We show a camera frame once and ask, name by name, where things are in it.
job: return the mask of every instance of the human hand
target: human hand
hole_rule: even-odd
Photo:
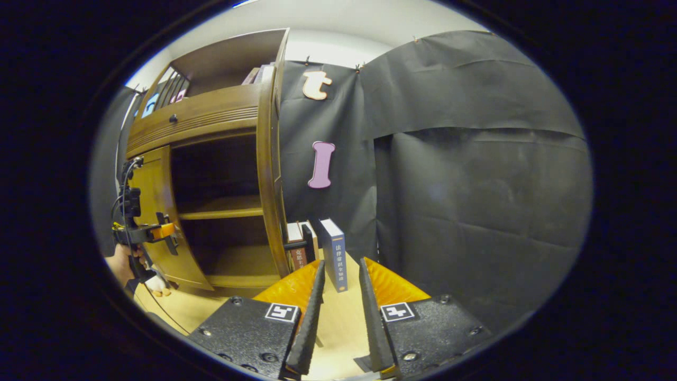
[[[132,253],[129,246],[118,243],[115,245],[115,254],[112,257],[106,258],[106,263],[108,263],[111,272],[123,286],[125,286],[129,280],[134,279],[134,273],[132,273],[131,268],[129,267],[130,255],[132,255]],[[146,259],[140,248],[135,250],[133,255],[139,258],[141,264],[144,266],[146,265]]]

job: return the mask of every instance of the black cable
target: black cable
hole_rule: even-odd
[[[119,195],[118,198],[115,199],[115,202],[113,203],[113,206],[110,207],[110,220],[111,220],[111,222],[114,222],[114,218],[115,218],[115,210],[118,208],[118,206],[120,206],[119,201],[120,201],[120,199],[123,198],[123,196],[124,196],[124,193],[121,194],[121,195]]]
[[[150,294],[150,297],[153,298],[153,300],[155,300],[155,303],[158,305],[158,307],[160,307],[160,310],[162,310],[176,325],[178,325],[179,328],[181,328],[182,330],[184,330],[184,331],[186,331],[187,333],[190,334],[189,330],[187,330],[186,328],[183,328],[181,326],[181,324],[178,324],[178,322],[176,320],[174,320],[174,318],[167,311],[165,311],[165,309],[160,305],[160,302],[158,302],[158,300],[155,298],[155,295],[153,295],[153,293],[150,291],[148,286],[145,283],[143,283],[143,285],[146,288],[146,291],[148,291],[148,293]]]
[[[123,208],[122,208],[122,211],[123,211],[123,222],[124,222],[124,224],[125,224],[125,233],[126,233],[126,235],[127,235],[127,243],[129,243],[129,254],[132,255],[132,257],[134,257],[134,253],[131,251],[131,250],[132,250],[132,249],[131,249],[131,238],[130,238],[130,236],[129,236],[129,230],[128,230],[128,226],[127,226],[127,219],[126,219],[126,213],[125,213],[125,207],[124,207],[124,204],[125,204],[125,193],[126,193],[126,190],[127,190],[127,181],[128,181],[128,179],[129,179],[129,173],[131,172],[131,170],[132,170],[132,169],[134,168],[134,166],[136,165],[136,161],[137,161],[137,159],[134,159],[133,163],[132,163],[132,164],[129,166],[129,168],[127,169],[127,173],[125,174],[125,178],[124,178],[124,183],[123,183],[123,193],[122,193],[122,199],[123,199]],[[183,327],[181,326],[181,324],[178,324],[178,323],[176,322],[176,320],[174,320],[174,318],[172,318],[172,316],[171,316],[167,311],[165,311],[165,309],[160,305],[160,302],[158,302],[158,300],[155,298],[155,295],[153,295],[153,293],[150,291],[150,289],[148,288],[148,286],[147,286],[145,283],[142,283],[142,284],[143,284],[144,287],[146,288],[146,291],[148,291],[148,293],[150,294],[150,297],[153,298],[153,300],[155,300],[155,303],[157,303],[158,307],[160,307],[160,310],[162,310],[162,311],[163,311],[163,312],[164,312],[164,313],[165,313],[165,314],[166,314],[166,315],[167,315],[167,316],[168,316],[168,317],[169,317],[176,325],[178,325],[182,330],[186,331],[187,333],[190,333],[186,328],[183,328]]]

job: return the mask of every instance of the wooden floor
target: wooden floor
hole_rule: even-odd
[[[350,256],[346,257],[348,290],[337,293],[329,277],[326,277],[324,303],[320,308],[318,323],[318,338],[322,347],[315,345],[310,372],[302,376],[302,380],[339,379],[364,374],[353,360],[369,354],[359,287],[359,265]],[[134,300],[142,309],[155,313],[171,327],[188,335],[230,296],[253,298],[263,290],[218,287],[216,291],[206,291],[181,286],[180,290],[172,290],[170,296],[156,298],[139,284]]]

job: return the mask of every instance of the black curtain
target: black curtain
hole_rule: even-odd
[[[303,95],[306,71],[324,71],[325,100]],[[280,110],[280,160],[288,222],[331,218],[345,233],[355,259],[376,259],[376,177],[373,140],[364,138],[366,115],[359,74],[342,66],[285,62]],[[317,141],[332,143],[328,188],[308,187]]]
[[[379,258],[491,329],[573,266],[592,205],[582,128],[550,79],[490,33],[420,39],[361,73]]]
[[[141,96],[136,97],[134,100],[134,94],[135,92],[132,89],[123,87],[113,97],[108,110],[101,118],[98,126],[98,137],[95,140],[97,144],[94,147],[90,160],[89,194],[96,195],[96,197],[90,198],[89,207],[93,218],[94,233],[99,243],[99,250],[104,256],[112,256],[115,249],[110,232],[112,223],[110,220],[110,209],[113,201],[118,196],[115,178],[125,160],[127,137],[133,122],[133,114],[141,102]],[[134,104],[132,104],[129,116],[125,120],[125,115],[132,101]],[[121,131],[123,121],[125,121],[125,127]],[[115,159],[116,152],[118,154],[117,163]]]

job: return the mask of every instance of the wooden cabinet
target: wooden cabinet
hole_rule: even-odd
[[[144,166],[130,184],[141,188],[138,224],[158,223],[158,212],[176,223],[177,256],[164,243],[146,245],[168,280],[268,287],[290,271],[278,142],[287,34],[252,33],[188,53],[141,103],[127,158],[143,156]],[[239,85],[252,68],[271,63],[258,83]],[[167,102],[181,86],[186,98]]]

